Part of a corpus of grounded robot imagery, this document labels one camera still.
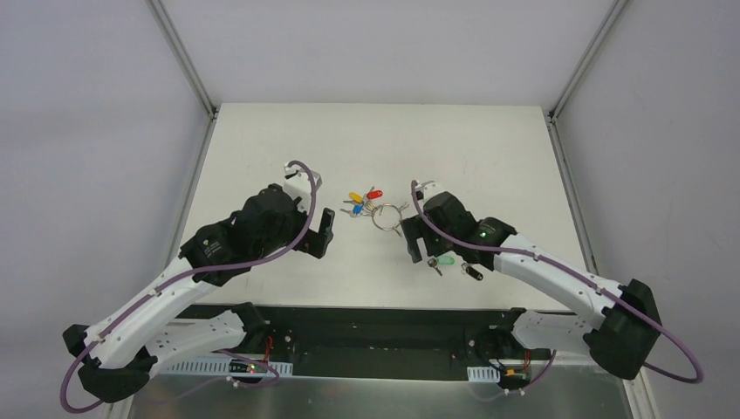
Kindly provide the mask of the green tag key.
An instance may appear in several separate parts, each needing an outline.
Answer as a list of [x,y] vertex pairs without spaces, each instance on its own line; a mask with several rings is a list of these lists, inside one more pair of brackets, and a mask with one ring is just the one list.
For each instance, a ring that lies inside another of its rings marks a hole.
[[427,265],[433,269],[440,277],[443,275],[442,269],[446,266],[455,264],[455,259],[449,255],[440,255],[431,257],[427,260]]

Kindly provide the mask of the blue capped key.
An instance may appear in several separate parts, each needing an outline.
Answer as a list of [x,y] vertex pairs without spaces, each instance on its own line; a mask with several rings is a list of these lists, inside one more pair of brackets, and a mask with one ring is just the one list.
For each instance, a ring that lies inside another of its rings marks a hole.
[[342,213],[345,213],[349,215],[352,218],[357,218],[364,216],[365,213],[365,206],[360,203],[355,203],[351,209],[340,209]]

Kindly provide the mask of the large metal keyring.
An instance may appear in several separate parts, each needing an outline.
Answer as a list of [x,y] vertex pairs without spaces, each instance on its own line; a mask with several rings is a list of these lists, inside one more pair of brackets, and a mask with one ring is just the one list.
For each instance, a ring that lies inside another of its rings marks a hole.
[[373,226],[385,232],[393,232],[398,237],[403,237],[401,222],[404,220],[404,212],[408,208],[408,203],[395,205],[392,203],[380,204],[373,210],[371,221]]

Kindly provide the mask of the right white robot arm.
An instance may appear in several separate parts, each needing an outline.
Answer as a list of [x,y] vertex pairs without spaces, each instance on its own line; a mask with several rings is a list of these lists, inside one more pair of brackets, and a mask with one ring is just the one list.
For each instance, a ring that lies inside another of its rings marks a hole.
[[480,270],[518,279],[574,313],[544,314],[515,308],[497,331],[500,354],[515,358],[527,349],[587,354],[608,373],[632,380],[645,365],[660,334],[660,314],[651,288],[637,279],[624,285],[593,275],[542,251],[495,217],[474,218],[462,202],[435,183],[413,188],[416,215],[401,222],[413,262],[455,253],[475,280]]

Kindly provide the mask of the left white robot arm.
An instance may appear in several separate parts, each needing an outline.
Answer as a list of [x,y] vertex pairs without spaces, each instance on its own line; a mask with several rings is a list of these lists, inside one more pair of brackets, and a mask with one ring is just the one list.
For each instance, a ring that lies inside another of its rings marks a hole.
[[235,276],[288,251],[322,258],[332,241],[334,213],[325,209],[319,230],[310,230],[319,187],[316,180],[297,177],[268,185],[229,217],[197,230],[165,270],[121,309],[91,326],[69,326],[63,339],[75,360],[59,390],[63,408],[76,410],[66,399],[74,375],[98,404],[115,403],[143,389],[165,368],[198,354],[236,347],[259,351],[267,324],[250,302],[179,332],[163,328]]

